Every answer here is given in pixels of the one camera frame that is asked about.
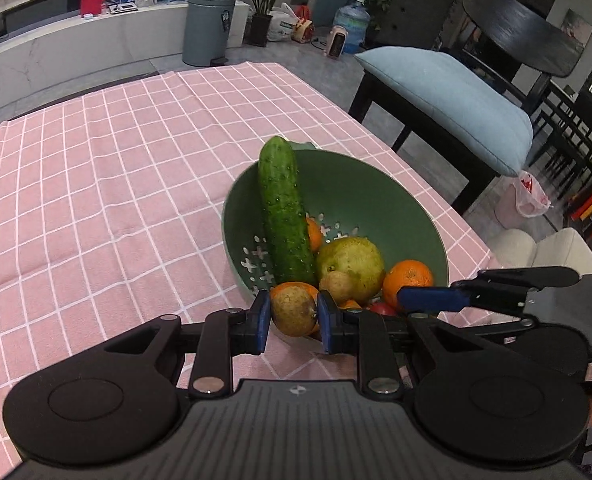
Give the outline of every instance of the pink checkered tablecloth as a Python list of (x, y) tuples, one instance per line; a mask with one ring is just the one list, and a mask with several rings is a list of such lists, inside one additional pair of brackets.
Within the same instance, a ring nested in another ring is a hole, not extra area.
[[(94, 92), (0, 126), (0, 477), (19, 458), (2, 405), (22, 377), (161, 314), (201, 322), (247, 307), (223, 248), (234, 179), (263, 143), (351, 154), (393, 176), (433, 218), (451, 280), (490, 265), (489, 249), (407, 164), (277, 64), (168, 73)], [(459, 326), (491, 320), (469, 309)], [(181, 382), (189, 375), (188, 356)], [(354, 375), (269, 337), (237, 378)]]

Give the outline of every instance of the red fruit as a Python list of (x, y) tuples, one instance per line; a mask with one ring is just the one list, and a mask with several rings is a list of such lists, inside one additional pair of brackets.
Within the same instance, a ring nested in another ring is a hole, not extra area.
[(369, 305), (367, 309), (380, 314), (381, 316), (398, 316), (396, 309), (384, 303), (383, 301)]

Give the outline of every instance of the trash can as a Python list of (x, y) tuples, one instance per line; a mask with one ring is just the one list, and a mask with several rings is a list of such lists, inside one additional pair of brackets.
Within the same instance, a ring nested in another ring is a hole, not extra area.
[(192, 66), (221, 66), (236, 0), (188, 0), (183, 62)]
[(551, 201), (538, 181), (521, 171), (518, 178), (512, 179), (494, 212), (502, 227), (517, 229), (527, 218), (542, 216), (550, 207)]

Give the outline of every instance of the green plastic colander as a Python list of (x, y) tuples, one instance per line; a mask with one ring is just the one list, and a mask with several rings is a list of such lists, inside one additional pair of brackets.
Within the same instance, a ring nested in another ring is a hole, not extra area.
[[(307, 214), (321, 225), (327, 242), (362, 236), (380, 250), (389, 270), (402, 260), (431, 269), (436, 286), (448, 285), (447, 254), (433, 222), (413, 196), (388, 175), (350, 156), (292, 144)], [(277, 285), (267, 250), (258, 163), (232, 186), (222, 214), (227, 257), (248, 300)]]

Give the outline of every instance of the yellow-green fruit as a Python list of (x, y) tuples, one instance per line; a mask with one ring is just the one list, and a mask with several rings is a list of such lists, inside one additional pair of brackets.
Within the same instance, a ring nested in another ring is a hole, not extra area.
[(327, 290), (337, 305), (353, 299), (355, 286), (351, 276), (341, 270), (333, 270), (320, 280), (318, 290)]
[(306, 290), (289, 286), (271, 300), (271, 319), (284, 335), (309, 335), (316, 326), (316, 304)]
[(351, 299), (360, 304), (378, 293), (385, 278), (382, 255), (367, 238), (340, 238), (323, 245), (316, 258), (318, 277), (322, 280), (335, 270), (349, 274), (354, 286)]

